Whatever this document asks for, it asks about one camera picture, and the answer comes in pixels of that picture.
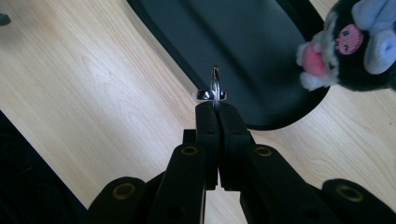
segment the metal ring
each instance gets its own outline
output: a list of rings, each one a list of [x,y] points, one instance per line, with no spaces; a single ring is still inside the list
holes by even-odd
[[[210,80],[210,86],[215,94],[215,99],[213,99],[213,108],[218,111],[220,108],[220,77],[219,68],[217,66],[212,69],[212,79]]]
[[[215,100],[215,93],[213,91],[199,90],[195,93],[194,99],[202,101]],[[227,100],[227,91],[220,92],[220,100]]]

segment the stuffed animal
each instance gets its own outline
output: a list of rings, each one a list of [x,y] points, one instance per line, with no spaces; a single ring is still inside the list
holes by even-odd
[[[396,90],[396,0],[340,0],[297,50],[304,88]]]

